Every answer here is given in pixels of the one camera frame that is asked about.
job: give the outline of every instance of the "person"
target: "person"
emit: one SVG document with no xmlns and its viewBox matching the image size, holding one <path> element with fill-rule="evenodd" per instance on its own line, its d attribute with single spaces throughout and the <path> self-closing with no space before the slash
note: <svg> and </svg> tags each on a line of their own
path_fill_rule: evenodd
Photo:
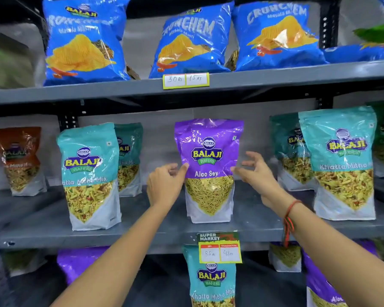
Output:
<svg viewBox="0 0 384 307">
<path fill-rule="evenodd" d="M 283 218 L 296 200 L 275 180 L 262 156 L 246 152 L 251 160 L 232 167 L 249 183 L 263 203 Z M 188 164 L 174 172 L 164 165 L 149 175 L 150 207 L 94 264 L 75 280 L 52 307 L 120 307 L 135 279 L 159 225 L 178 198 Z M 384 306 L 384 262 L 317 217 L 302 203 L 290 213 L 297 242 L 351 307 Z"/>
</svg>

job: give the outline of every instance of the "supermarket price label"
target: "supermarket price label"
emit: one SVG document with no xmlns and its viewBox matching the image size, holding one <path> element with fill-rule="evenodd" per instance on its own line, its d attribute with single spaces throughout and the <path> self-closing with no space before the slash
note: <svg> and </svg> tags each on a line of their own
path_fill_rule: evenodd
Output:
<svg viewBox="0 0 384 307">
<path fill-rule="evenodd" d="M 201 232 L 196 237 L 201 264 L 242 263 L 238 232 Z"/>
<path fill-rule="evenodd" d="M 162 84 L 164 89 L 209 86 L 209 73 L 164 74 Z"/>
</svg>

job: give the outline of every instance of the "hand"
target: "hand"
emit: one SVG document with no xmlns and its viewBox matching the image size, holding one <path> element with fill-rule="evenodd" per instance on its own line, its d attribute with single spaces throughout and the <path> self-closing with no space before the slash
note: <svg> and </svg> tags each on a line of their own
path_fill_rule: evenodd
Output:
<svg viewBox="0 0 384 307">
<path fill-rule="evenodd" d="M 159 205 L 169 209 L 178 198 L 189 164 L 183 164 L 176 172 L 178 164 L 167 164 L 156 168 L 147 181 L 147 193 L 151 206 Z"/>
<path fill-rule="evenodd" d="M 276 190 L 281 189 L 280 185 L 275 180 L 273 173 L 265 163 L 261 154 L 256 152 L 246 152 L 253 160 L 245 160 L 242 162 L 243 166 L 254 167 L 255 170 L 247 170 L 240 167 L 230 168 L 234 174 L 239 175 L 242 180 L 249 183 L 262 198 L 266 197 L 263 203 L 271 207 L 270 200 L 268 199 L 271 194 Z"/>
</svg>

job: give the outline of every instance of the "red thread bracelet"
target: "red thread bracelet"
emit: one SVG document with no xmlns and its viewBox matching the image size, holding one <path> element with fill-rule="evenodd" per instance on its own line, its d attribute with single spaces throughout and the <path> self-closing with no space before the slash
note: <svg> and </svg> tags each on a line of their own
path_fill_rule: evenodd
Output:
<svg viewBox="0 0 384 307">
<path fill-rule="evenodd" d="M 289 246 L 290 233 L 294 232 L 294 225 L 293 225 L 292 220 L 289 217 L 289 213 L 292 211 L 292 208 L 295 204 L 301 203 L 301 202 L 302 202 L 301 200 L 293 201 L 292 204 L 287 208 L 286 215 L 283 219 L 284 231 L 283 231 L 283 239 L 282 240 L 283 240 L 283 245 L 285 246 L 285 248 L 287 248 Z"/>
</svg>

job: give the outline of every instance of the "left hand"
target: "left hand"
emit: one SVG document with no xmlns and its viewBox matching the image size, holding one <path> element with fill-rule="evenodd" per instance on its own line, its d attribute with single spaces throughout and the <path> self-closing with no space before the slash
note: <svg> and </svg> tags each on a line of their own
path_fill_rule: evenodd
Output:
<svg viewBox="0 0 384 307">
<path fill-rule="evenodd" d="M 183 164 L 175 175 L 178 164 L 167 164 L 156 168 L 147 181 L 147 193 L 151 206 L 170 209 L 178 198 L 189 164 Z"/>
</svg>

